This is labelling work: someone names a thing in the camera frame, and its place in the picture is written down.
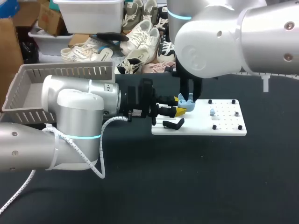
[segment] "black table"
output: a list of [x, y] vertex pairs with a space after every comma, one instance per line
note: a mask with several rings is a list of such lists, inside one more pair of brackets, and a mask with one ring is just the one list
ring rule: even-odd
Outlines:
[[[121, 89], [142, 76], [118, 77]], [[150, 75], [158, 94], [178, 79]], [[201, 98], [238, 99], [245, 137], [154, 136], [150, 119], [114, 122], [104, 133], [107, 177], [37, 171], [1, 224], [298, 224], [299, 81], [204, 80]], [[0, 204], [29, 171], [0, 174]]]

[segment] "white sneaker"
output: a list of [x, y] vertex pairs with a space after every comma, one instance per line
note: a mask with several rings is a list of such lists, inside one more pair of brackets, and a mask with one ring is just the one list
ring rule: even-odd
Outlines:
[[105, 48], [100, 54], [93, 52], [93, 49], [80, 48], [65, 48], [61, 50], [61, 58], [66, 62], [97, 62], [108, 61], [113, 54], [110, 48]]
[[160, 33], [157, 28], [153, 28], [149, 33], [143, 34], [143, 41], [141, 42], [138, 49], [147, 49], [149, 51], [149, 58], [147, 63], [152, 62], [156, 57], [156, 52], [159, 46]]
[[99, 41], [89, 37], [84, 43], [77, 43], [74, 45], [74, 47], [77, 46], [84, 49], [93, 49], [93, 52], [97, 53], [102, 45], [103, 43], [100, 43]]
[[146, 63], [150, 54], [147, 49], [133, 50], [114, 69], [115, 74], [135, 74]]
[[122, 53], [127, 56], [131, 51], [137, 49], [143, 41], [143, 33], [150, 32], [151, 28], [152, 24], [148, 20], [138, 23], [134, 29], [126, 35], [129, 40], [127, 42], [121, 42], [120, 47], [122, 48]]

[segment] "white plastic bin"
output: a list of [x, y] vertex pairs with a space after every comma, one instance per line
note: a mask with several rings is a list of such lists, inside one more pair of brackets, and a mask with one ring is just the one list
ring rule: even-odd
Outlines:
[[124, 0], [53, 0], [71, 34], [121, 32]]
[[63, 48], [68, 48], [68, 44], [71, 41], [71, 36], [51, 36], [51, 35], [39, 35], [37, 32], [39, 29], [33, 28], [28, 35], [34, 39], [37, 43], [40, 52], [43, 55], [58, 55]]

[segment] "yellow object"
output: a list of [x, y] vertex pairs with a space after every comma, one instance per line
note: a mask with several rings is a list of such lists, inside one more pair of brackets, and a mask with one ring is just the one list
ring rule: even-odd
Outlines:
[[186, 111], [187, 111], [187, 109], [185, 109], [185, 108], [178, 108], [177, 107], [177, 113], [174, 117], [176, 118], [176, 117], [182, 116], [186, 113]]

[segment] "screw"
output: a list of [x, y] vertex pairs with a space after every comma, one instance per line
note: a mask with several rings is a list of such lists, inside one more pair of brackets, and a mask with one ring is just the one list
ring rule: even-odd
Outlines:
[[18, 151], [13, 151], [13, 153], [11, 153], [11, 155], [14, 155], [14, 156], [16, 156], [16, 155], [18, 155], [18, 154], [19, 154]]
[[294, 22], [287, 22], [285, 24], [285, 29], [286, 30], [292, 30], [292, 29], [294, 29], [294, 27], [295, 27], [295, 23]]
[[289, 54], [289, 53], [285, 54], [285, 60], [286, 60], [287, 62], [290, 62], [291, 60], [293, 60], [293, 55], [291, 55], [291, 54]]
[[214, 109], [211, 109], [211, 110], [210, 110], [210, 115], [213, 117], [215, 114], [216, 114], [215, 110], [214, 110]]

